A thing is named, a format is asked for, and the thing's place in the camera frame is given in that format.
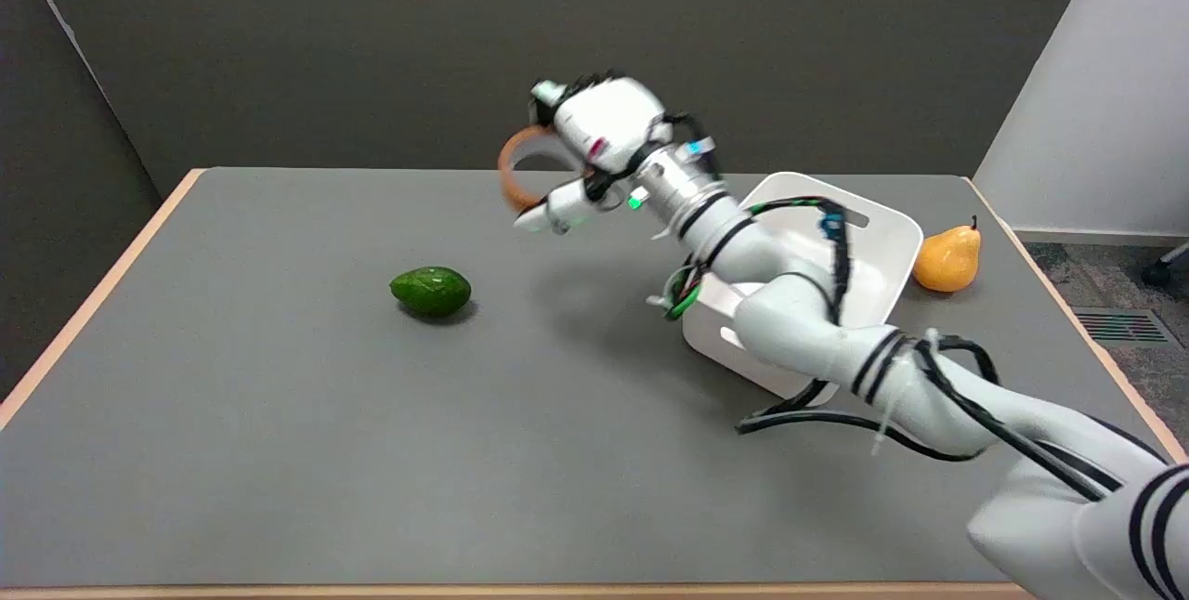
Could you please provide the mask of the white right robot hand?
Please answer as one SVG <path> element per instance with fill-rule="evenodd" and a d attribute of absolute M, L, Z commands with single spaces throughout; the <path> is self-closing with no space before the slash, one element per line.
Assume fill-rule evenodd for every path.
<path fill-rule="evenodd" d="M 567 86 L 541 80 L 531 87 L 531 116 L 574 157 L 579 177 L 555 187 L 515 220 L 523 230 L 566 233 L 616 209 L 621 182 L 633 176 L 644 150 L 673 139 L 658 96 L 621 72 L 594 72 Z"/>

